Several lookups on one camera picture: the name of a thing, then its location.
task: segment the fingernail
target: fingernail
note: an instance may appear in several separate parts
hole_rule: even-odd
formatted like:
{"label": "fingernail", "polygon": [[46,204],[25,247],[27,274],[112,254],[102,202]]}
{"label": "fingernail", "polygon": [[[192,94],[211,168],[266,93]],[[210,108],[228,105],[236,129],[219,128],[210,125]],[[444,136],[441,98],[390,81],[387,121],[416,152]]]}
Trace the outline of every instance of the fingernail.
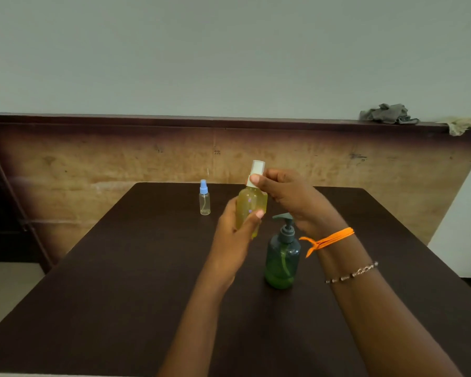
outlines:
{"label": "fingernail", "polygon": [[258,181],[260,180],[260,176],[257,174],[252,174],[250,176],[250,181],[254,184],[258,184]]}

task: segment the silver bracelet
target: silver bracelet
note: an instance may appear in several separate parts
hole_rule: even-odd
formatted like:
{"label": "silver bracelet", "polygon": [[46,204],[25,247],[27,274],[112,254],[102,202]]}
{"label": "silver bracelet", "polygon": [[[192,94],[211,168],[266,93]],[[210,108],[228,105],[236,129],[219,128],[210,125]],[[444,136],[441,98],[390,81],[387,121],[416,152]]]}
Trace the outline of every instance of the silver bracelet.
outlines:
{"label": "silver bracelet", "polygon": [[349,274],[349,275],[346,275],[346,276],[341,276],[338,279],[328,279],[328,280],[325,280],[324,282],[326,284],[330,284],[330,283],[337,283],[338,281],[344,281],[344,280],[347,280],[347,279],[350,279],[350,278],[355,278],[358,275],[364,274],[365,272],[368,272],[368,271],[374,269],[378,265],[379,265],[378,262],[373,262],[373,264],[371,264],[369,266],[362,267],[358,271],[353,272],[352,274]]}

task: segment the yellow spray bottle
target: yellow spray bottle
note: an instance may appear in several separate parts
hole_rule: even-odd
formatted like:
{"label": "yellow spray bottle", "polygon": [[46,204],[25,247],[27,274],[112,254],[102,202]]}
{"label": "yellow spray bottle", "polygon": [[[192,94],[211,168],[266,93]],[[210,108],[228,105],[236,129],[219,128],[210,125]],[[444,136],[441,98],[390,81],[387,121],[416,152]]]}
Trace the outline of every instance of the yellow spray bottle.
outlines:
{"label": "yellow spray bottle", "polygon": [[[253,160],[253,166],[251,167],[252,174],[264,174],[265,162],[260,160]],[[256,212],[262,209],[264,212],[267,210],[267,194],[259,190],[250,181],[248,176],[248,182],[246,187],[239,192],[237,197],[237,211],[235,213],[235,225],[239,229],[243,224],[244,220],[251,212]],[[255,238],[258,234],[258,228],[253,232],[252,238]]]}

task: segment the orange thread bracelet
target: orange thread bracelet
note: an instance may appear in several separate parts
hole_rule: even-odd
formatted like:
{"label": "orange thread bracelet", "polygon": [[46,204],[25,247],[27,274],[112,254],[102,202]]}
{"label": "orange thread bracelet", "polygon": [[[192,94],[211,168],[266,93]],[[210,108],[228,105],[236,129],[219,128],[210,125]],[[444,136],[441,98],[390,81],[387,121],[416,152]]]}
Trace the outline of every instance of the orange thread bracelet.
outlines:
{"label": "orange thread bracelet", "polygon": [[326,237],[319,241],[314,241],[313,239],[308,238],[308,237],[300,237],[299,239],[300,240],[304,239],[312,243],[312,247],[309,249],[309,251],[307,252],[307,255],[305,256],[306,258],[308,258],[309,255],[314,252],[314,250],[319,250],[319,249],[322,249],[323,247],[327,247],[328,245],[338,242],[341,239],[347,238],[349,235],[352,235],[352,234],[354,234],[354,230],[352,228],[346,228],[346,229],[337,231],[336,233],[333,233],[329,237]]}

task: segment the yellow liquid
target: yellow liquid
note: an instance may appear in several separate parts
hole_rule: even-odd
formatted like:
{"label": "yellow liquid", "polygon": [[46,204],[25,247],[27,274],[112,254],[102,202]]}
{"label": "yellow liquid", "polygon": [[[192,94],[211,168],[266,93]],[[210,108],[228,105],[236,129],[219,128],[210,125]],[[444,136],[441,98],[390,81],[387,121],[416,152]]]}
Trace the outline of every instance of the yellow liquid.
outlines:
{"label": "yellow liquid", "polygon": [[[252,212],[262,209],[267,211],[267,194],[258,188],[247,186],[239,192],[237,197],[237,210],[235,212],[235,227],[239,230],[244,220]],[[255,238],[258,234],[258,228],[255,229],[251,238]]]}

